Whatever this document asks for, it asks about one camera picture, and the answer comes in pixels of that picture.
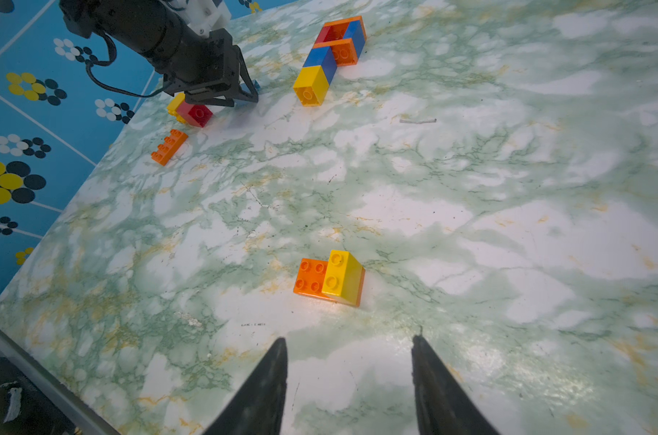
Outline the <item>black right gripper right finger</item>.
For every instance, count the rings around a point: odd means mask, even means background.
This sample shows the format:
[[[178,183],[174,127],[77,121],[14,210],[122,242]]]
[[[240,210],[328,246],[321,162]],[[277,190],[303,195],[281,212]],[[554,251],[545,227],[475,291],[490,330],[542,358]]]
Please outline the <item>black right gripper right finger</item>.
[[[420,434],[499,434],[422,335],[412,339],[412,380]]]

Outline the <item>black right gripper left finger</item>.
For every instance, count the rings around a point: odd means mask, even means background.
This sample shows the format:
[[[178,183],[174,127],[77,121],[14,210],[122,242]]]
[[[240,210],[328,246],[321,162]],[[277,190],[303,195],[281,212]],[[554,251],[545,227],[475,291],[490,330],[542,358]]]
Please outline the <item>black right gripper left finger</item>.
[[[287,394],[287,341],[273,342],[253,372],[203,434],[271,434],[281,431]]]

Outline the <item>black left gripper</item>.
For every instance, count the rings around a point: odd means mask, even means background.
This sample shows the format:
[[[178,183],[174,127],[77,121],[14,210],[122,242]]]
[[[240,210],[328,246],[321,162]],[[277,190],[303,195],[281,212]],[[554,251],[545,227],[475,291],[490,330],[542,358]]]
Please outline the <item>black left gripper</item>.
[[[202,38],[187,28],[165,73],[165,93],[184,92],[190,104],[257,103],[258,89],[240,48],[221,28]]]

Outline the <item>red square lego brick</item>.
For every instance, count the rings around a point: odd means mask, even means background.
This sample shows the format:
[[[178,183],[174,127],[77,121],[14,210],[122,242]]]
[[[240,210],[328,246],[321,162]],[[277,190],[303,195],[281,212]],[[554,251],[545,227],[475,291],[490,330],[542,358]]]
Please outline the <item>red square lego brick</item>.
[[[182,102],[177,108],[178,117],[188,125],[204,128],[213,118],[213,112],[206,105]]]

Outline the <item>dark blue lego brick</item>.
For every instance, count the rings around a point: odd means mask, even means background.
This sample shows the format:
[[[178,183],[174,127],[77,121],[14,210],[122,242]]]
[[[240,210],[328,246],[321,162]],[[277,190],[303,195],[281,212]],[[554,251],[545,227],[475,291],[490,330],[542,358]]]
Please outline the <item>dark blue lego brick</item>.
[[[313,48],[310,51],[307,59],[305,59],[303,67],[308,68],[315,66],[322,67],[327,83],[331,84],[337,70],[336,58],[334,58],[331,47]]]

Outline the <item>orange lego brick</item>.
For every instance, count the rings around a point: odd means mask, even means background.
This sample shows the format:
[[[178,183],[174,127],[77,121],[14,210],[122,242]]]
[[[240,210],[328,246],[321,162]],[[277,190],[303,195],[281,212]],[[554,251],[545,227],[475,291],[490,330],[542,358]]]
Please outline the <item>orange lego brick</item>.
[[[174,154],[178,151],[180,146],[187,141],[187,134],[181,130],[172,129],[163,143],[158,145],[158,148],[151,154],[151,159],[161,166],[165,166]]]

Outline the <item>orange long lego plate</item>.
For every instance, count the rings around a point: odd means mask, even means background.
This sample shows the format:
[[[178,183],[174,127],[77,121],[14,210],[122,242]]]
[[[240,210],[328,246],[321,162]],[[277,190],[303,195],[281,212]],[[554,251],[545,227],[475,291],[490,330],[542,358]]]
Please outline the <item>orange long lego plate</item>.
[[[332,301],[330,297],[323,294],[326,268],[326,261],[303,258],[298,269],[293,292],[304,297]]]

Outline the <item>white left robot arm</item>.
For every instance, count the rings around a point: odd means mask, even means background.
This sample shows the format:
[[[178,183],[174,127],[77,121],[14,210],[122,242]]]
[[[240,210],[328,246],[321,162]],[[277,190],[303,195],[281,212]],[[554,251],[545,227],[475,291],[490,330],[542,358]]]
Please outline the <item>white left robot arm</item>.
[[[237,101],[258,101],[258,90],[231,34],[222,26],[209,31],[190,27],[180,15],[181,8],[171,2],[62,1],[60,9],[73,34],[104,39],[109,59],[87,62],[86,73],[107,91],[132,94],[100,82],[91,71],[114,63],[114,42],[119,41],[163,75],[162,87],[149,98],[182,92],[190,104],[233,107]]]

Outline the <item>yellow square lego brick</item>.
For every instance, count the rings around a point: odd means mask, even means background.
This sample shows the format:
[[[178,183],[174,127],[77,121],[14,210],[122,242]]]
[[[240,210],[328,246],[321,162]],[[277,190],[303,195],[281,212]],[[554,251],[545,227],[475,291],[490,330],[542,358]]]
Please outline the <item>yellow square lego brick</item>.
[[[186,120],[178,114],[178,108],[180,108],[180,105],[184,103],[185,101],[185,94],[183,92],[179,92],[176,94],[173,98],[173,100],[169,103],[167,106],[167,112],[170,116],[174,117],[179,123],[186,124]]]

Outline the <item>aluminium front rail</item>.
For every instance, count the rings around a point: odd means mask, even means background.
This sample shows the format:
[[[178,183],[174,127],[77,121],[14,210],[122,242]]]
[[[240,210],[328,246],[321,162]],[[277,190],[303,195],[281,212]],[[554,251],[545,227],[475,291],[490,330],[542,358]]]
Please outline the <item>aluminium front rail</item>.
[[[0,355],[7,357],[84,434],[120,434],[1,329]]]

